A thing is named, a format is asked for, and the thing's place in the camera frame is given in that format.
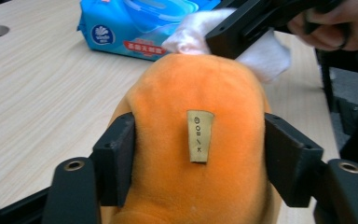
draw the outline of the wet wipes package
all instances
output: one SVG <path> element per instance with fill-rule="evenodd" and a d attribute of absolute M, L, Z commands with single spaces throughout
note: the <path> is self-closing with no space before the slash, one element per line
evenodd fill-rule
<path fill-rule="evenodd" d="M 88 46 L 155 61 L 165 55 L 162 42 L 182 19 L 211 10 L 220 0 L 81 0 L 77 30 Z"/>

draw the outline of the gray floor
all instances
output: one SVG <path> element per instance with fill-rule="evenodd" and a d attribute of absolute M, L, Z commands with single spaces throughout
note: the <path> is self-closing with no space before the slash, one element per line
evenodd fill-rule
<path fill-rule="evenodd" d="M 358 105 L 358 74 L 337 68 L 331 68 L 330 73 L 335 96 L 344 98 L 349 102 Z M 337 140 L 337 147 L 342 148 L 349 139 L 349 136 L 342 130 L 339 114 L 331 113 L 331 116 Z"/>

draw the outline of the white tissue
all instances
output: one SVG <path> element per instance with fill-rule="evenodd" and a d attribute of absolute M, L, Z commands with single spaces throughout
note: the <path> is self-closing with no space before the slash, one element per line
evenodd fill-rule
<path fill-rule="evenodd" d="M 162 43 L 162 47 L 175 53 L 210 54 L 205 36 L 227 18 L 235 8 L 200 11 L 186 16 L 175 33 Z M 251 69 L 261 82 L 271 82 L 290 66 L 290 51 L 267 31 L 242 53 L 236 61 Z"/>

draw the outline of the orange fabric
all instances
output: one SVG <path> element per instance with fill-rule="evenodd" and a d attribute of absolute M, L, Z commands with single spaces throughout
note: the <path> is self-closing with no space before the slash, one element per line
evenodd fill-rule
<path fill-rule="evenodd" d="M 187 110 L 214 113 L 207 163 L 189 161 Z M 111 122 L 130 111 L 132 184 L 111 223 L 274 222 L 278 201 L 264 162 L 269 106 L 249 69 L 213 55 L 170 54 L 145 71 Z"/>

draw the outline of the plush fur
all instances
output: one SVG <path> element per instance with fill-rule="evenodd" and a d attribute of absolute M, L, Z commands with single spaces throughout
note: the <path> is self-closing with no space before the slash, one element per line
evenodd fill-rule
<path fill-rule="evenodd" d="M 214 113 L 206 163 L 189 160 L 187 110 Z M 132 112 L 132 183 L 110 223 L 273 223 L 278 197 L 264 158 L 266 96 L 254 74 L 213 55 L 170 54 L 119 103 Z"/>

